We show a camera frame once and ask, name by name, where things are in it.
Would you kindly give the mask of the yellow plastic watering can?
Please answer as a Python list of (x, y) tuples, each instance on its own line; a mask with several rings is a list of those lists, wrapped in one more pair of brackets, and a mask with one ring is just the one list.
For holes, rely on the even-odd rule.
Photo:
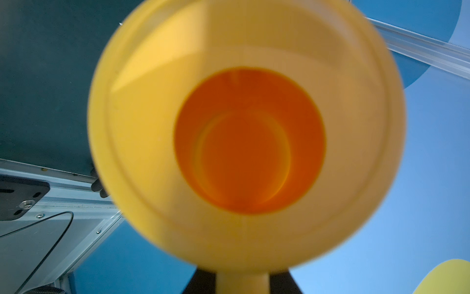
[(406, 110), (395, 61), (346, 1), (144, 1), (94, 72), (105, 190), (219, 294), (349, 238), (386, 196)]

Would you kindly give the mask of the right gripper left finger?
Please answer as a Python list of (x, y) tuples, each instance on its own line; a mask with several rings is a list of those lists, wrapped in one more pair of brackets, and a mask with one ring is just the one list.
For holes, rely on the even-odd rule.
[(197, 268), (182, 294), (216, 294), (216, 274)]

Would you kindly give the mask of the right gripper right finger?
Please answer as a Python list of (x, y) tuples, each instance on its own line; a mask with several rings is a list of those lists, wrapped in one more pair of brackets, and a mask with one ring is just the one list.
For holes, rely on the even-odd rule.
[(290, 271), (270, 274), (269, 285), (270, 294), (303, 294)]

